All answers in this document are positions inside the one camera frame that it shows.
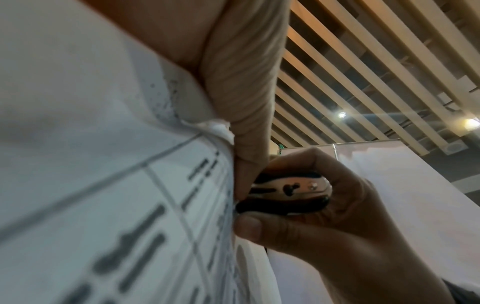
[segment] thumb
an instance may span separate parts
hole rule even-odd
[[[298,257],[319,270],[348,245],[348,236],[341,231],[259,212],[240,215],[233,230],[238,237]]]

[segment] white paper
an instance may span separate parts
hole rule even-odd
[[[190,74],[78,1],[4,1],[0,39],[2,303],[280,302]]]

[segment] skin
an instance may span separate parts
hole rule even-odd
[[[83,0],[192,72],[235,134],[235,196],[268,164],[290,0]]]
[[[317,148],[275,157],[266,172],[316,171],[333,186],[321,212],[244,213],[235,233],[315,267],[335,303],[455,304],[389,216],[374,186]]]

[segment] fingernail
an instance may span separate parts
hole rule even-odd
[[[235,233],[249,241],[259,241],[262,236],[262,222],[251,216],[240,216],[235,221]]]

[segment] ceiling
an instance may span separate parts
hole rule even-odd
[[[294,0],[272,140],[446,149],[480,116],[479,34],[475,0]]]

